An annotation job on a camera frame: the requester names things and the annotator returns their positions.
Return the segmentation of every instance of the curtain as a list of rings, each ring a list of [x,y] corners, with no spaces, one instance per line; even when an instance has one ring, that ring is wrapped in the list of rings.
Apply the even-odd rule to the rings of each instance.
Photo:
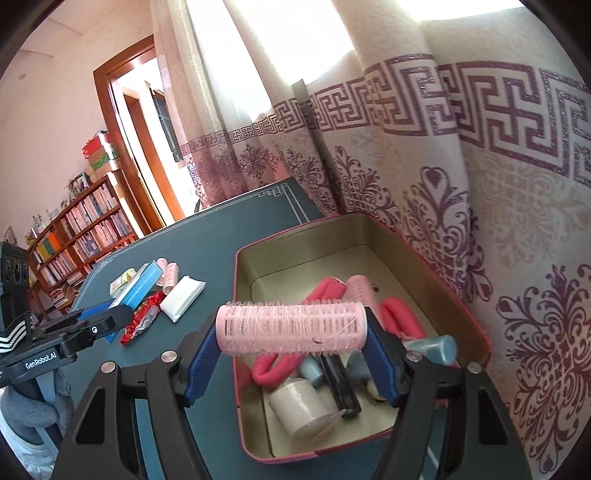
[[[152,13],[210,203],[291,175],[326,215],[401,235],[491,338],[487,370],[547,479],[591,414],[591,95],[525,8],[450,18],[459,3],[152,0]],[[242,81],[272,107],[244,101]]]

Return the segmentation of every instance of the table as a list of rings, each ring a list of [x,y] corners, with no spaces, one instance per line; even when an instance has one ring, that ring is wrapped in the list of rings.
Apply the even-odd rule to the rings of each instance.
[[[211,310],[232,300],[234,260],[245,245],[321,218],[315,205],[293,179],[245,193],[148,235],[103,260],[80,289],[73,310],[109,299],[109,284],[128,268],[166,258],[180,275],[207,282],[205,290],[178,323],[160,314],[150,329],[128,346],[101,339],[63,370],[77,404],[100,365],[112,360],[122,367],[152,361],[175,349],[199,328]],[[147,402],[137,401],[138,428],[150,480],[164,479]],[[187,410],[187,417],[212,477],[222,479],[295,480],[370,478],[385,441],[377,440],[304,462],[263,465],[242,450],[233,392],[230,357],[220,358],[205,396]]]

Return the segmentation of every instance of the red box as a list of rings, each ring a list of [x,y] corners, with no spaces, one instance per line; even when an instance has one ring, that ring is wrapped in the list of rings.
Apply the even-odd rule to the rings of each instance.
[[[96,152],[103,143],[111,143],[111,139],[109,138],[109,134],[106,130],[98,131],[94,137],[92,137],[88,143],[82,148],[82,154],[84,158],[88,160],[88,158]]]

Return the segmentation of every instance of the gray fabric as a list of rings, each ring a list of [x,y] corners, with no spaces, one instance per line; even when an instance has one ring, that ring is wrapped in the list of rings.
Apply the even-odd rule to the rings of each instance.
[[[0,399],[0,409],[8,426],[20,438],[34,445],[42,441],[35,428],[47,428],[57,423],[65,435],[74,413],[71,387],[58,369],[55,372],[56,399],[53,405],[23,397],[14,387],[7,387]]]
[[[45,429],[58,420],[55,408],[47,403],[23,397],[14,387],[6,387],[0,399],[0,409],[14,433],[34,445],[43,443],[35,428]]]

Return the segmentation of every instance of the wooden bookshelf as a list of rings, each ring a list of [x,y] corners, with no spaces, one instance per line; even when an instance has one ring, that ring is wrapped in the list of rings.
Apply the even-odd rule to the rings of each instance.
[[[105,189],[111,204],[105,202]],[[71,286],[73,275],[81,273],[86,278],[97,260],[137,239],[109,177],[105,176],[78,195],[39,234],[28,249],[29,265],[39,288],[52,298],[52,292]],[[48,242],[53,253],[46,256],[50,253]],[[69,298],[57,309],[65,313],[72,303],[73,298]]]

